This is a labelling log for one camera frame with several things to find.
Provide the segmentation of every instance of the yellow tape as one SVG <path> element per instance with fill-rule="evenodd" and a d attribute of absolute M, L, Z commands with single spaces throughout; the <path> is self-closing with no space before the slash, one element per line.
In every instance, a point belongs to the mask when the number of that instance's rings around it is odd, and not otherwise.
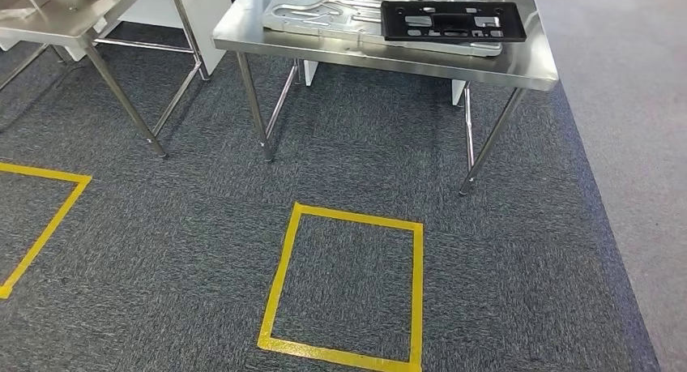
<path fill-rule="evenodd" d="M 12 289 L 14 288 L 15 284 L 17 281 L 19 281 L 19 278 L 24 272 L 26 272 L 28 266 L 38 255 L 38 252 L 41 251 L 50 236 L 53 235 L 53 232 L 58 228 L 58 225 L 60 225 L 62 219 L 74 205 L 76 199 L 81 195 L 83 190 L 91 181 L 91 177 L 86 175 L 76 175 L 73 173 L 53 171 L 50 169 L 24 167 L 21 165 L 12 165 L 6 163 L 0 163 L 0 172 L 20 173 L 28 176 L 44 177 L 48 179 L 77 183 L 74 190 L 71 191 L 71 194 L 69 194 L 65 202 L 59 208 L 58 212 L 55 214 L 55 216 L 53 216 L 53 219 L 50 220 L 48 226 L 43 230 L 43 233 L 41 233 L 36 242 L 33 243 L 33 246 L 31 246 L 31 248 L 28 250 L 17 268 L 15 268 L 15 270 L 10 274 L 10 277 L 5 280 L 5 283 L 0 286 L 0 299 L 7 299 L 12 293 Z"/>
<path fill-rule="evenodd" d="M 408 361 L 388 360 L 385 358 L 370 357 L 362 354 L 342 352 L 340 350 L 319 348 L 307 344 L 272 338 L 272 328 L 276 318 L 279 296 L 284 288 L 284 280 L 291 258 L 293 243 L 296 240 L 296 232 L 302 214 L 324 216 L 337 220 L 349 220 L 364 224 L 375 224 L 395 229 L 411 230 L 413 233 L 412 253 L 412 295 L 411 295 L 411 339 L 410 355 Z M 334 362 L 346 366 L 378 370 L 382 372 L 421 372 L 422 371 L 422 273 L 423 273 L 423 226 L 417 222 L 406 220 L 394 220 L 380 216 L 367 216 L 354 212 L 342 212 L 324 207 L 306 206 L 300 203 L 293 205 L 291 219 L 288 222 L 284 248 L 282 250 L 279 266 L 272 282 L 270 295 L 267 299 L 265 315 L 262 318 L 262 326 L 258 335 L 258 347 L 273 352 L 286 353 L 293 356 L 307 357 L 316 360 Z"/>

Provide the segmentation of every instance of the black plate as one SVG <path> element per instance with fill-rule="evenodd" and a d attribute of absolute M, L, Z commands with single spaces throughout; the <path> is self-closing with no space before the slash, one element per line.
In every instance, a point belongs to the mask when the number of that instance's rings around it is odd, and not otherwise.
<path fill-rule="evenodd" d="M 387 41 L 523 42 L 527 39 L 513 2 L 382 2 Z"/>

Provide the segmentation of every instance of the gray carpet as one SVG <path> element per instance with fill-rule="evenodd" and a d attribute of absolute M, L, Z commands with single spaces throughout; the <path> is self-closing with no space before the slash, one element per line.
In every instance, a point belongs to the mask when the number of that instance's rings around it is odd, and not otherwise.
<path fill-rule="evenodd" d="M 182 40 L 140 28 L 117 33 Z M 29 48 L 0 53 L 0 73 Z M 190 64 L 100 51 L 149 122 Z M 267 111 L 289 60 L 249 59 Z M 508 91 L 475 85 L 478 147 Z M 425 225 L 425 371 L 658 370 L 561 87 L 528 94 L 467 197 L 445 79 L 322 64 L 289 95 L 270 164 L 232 54 L 181 100 L 168 160 L 88 61 L 47 53 L 0 100 L 0 160 L 93 176 L 0 301 L 0 370 L 355 370 L 256 345 L 295 201 Z M 6 276 L 71 185 L 0 184 Z M 406 359 L 411 242 L 305 216 L 273 336 Z"/>

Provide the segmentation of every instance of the gray floor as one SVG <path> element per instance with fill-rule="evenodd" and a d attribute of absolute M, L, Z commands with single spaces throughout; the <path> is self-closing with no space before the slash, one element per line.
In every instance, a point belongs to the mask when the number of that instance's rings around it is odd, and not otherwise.
<path fill-rule="evenodd" d="M 687 370 L 687 33 L 673 32 L 685 1 L 537 0 L 667 372 Z"/>
<path fill-rule="evenodd" d="M 0 70 L 25 48 L 2 53 Z M 187 63 L 102 52 L 149 121 Z M 250 62 L 272 105 L 288 61 Z M 228 55 L 211 82 L 194 81 L 161 135 L 172 156 L 158 160 L 88 62 L 64 72 L 45 55 L 0 94 L 0 159 L 93 181 L 0 301 L 0 366 L 353 370 L 256 346 L 299 201 L 425 225 L 424 370 L 658 370 L 562 88 L 528 94 L 465 198 L 449 95 L 444 79 L 322 65 L 287 99 L 266 164 Z M 475 86 L 478 145 L 507 96 Z M 4 276 L 70 187 L 3 176 L 2 188 L 0 218 L 19 220 L 0 224 Z M 407 357 L 410 244 L 306 217 L 273 335 Z"/>

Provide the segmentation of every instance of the aluminum plate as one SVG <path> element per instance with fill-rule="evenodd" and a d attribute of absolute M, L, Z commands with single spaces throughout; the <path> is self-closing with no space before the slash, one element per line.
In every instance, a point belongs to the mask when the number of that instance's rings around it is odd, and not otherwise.
<path fill-rule="evenodd" d="M 343 40 L 380 45 L 404 46 L 434 52 L 469 56 L 496 56 L 498 43 L 468 43 L 460 45 L 433 42 L 385 41 L 382 36 L 382 1 L 417 0 L 271 0 L 262 14 L 265 28 L 281 32 L 326 36 Z M 461 2 L 467 0 L 423 0 Z"/>

